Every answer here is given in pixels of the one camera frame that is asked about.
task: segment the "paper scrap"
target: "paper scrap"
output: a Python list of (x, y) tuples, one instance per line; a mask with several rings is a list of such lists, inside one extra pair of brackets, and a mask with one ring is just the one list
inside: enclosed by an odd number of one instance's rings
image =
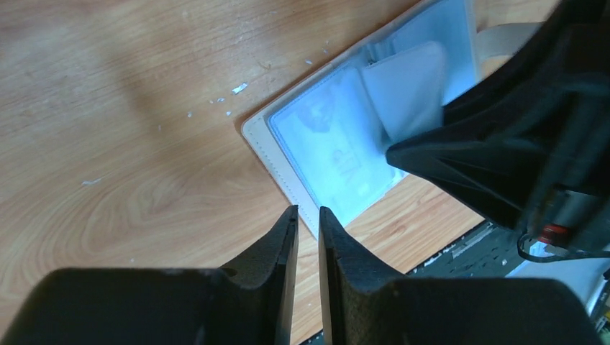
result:
[(232, 92), (233, 92), (233, 94), (234, 94), (234, 95), (237, 95), (238, 93), (240, 93), (240, 92), (244, 91), (244, 89), (245, 89), (245, 88), (247, 88), (247, 83), (242, 83), (242, 85), (240, 85), (240, 86), (238, 86), (238, 87), (234, 88), (234, 89), (232, 90)]
[(101, 178), (95, 179), (93, 181), (83, 181), (81, 183), (81, 185), (95, 185), (96, 183), (98, 183), (99, 181), (101, 181)]

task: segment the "white debris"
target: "white debris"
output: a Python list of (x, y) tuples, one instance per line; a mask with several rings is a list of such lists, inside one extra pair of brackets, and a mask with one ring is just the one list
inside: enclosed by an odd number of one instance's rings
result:
[(96, 183), (98, 183), (99, 181), (101, 181), (101, 178), (95, 179), (93, 181), (83, 181), (81, 183), (81, 185), (95, 185)]
[(231, 92), (233, 92), (234, 95), (237, 95), (238, 93), (244, 91), (245, 88), (247, 88), (247, 83), (242, 83), (242, 85), (234, 88), (231, 90)]
[(433, 262), (437, 261), (438, 258), (440, 258), (441, 256), (442, 256), (442, 253), (439, 253), (437, 256), (429, 258), (428, 261), (424, 262), (424, 267), (428, 267)]

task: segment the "black plastic part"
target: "black plastic part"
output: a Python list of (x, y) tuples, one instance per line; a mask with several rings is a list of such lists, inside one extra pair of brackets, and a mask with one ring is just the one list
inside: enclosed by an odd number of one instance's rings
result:
[(610, 223), (587, 230), (587, 222), (610, 195), (605, 5), (562, 1), (515, 57), (445, 107), (443, 127), (392, 146), (388, 163), (533, 237), (555, 223), (566, 191), (590, 193), (597, 203), (581, 215), (571, 245), (600, 250), (610, 242)]
[(538, 279), (407, 278), (320, 211), (324, 342), (600, 344), (580, 301)]
[(65, 269), (30, 293), (15, 344), (289, 344), (297, 207), (221, 269)]

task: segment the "wooden table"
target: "wooden table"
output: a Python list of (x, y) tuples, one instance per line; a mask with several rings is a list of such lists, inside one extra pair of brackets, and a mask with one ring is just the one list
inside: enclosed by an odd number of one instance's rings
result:
[[(59, 267), (216, 267), (252, 244), (288, 203), (241, 123), (414, 2), (1, 2), (0, 333)], [(479, 1), (478, 18), (554, 3)], [(480, 220), (410, 176), (348, 230), (407, 271)], [(299, 238), (294, 343), (322, 326)]]

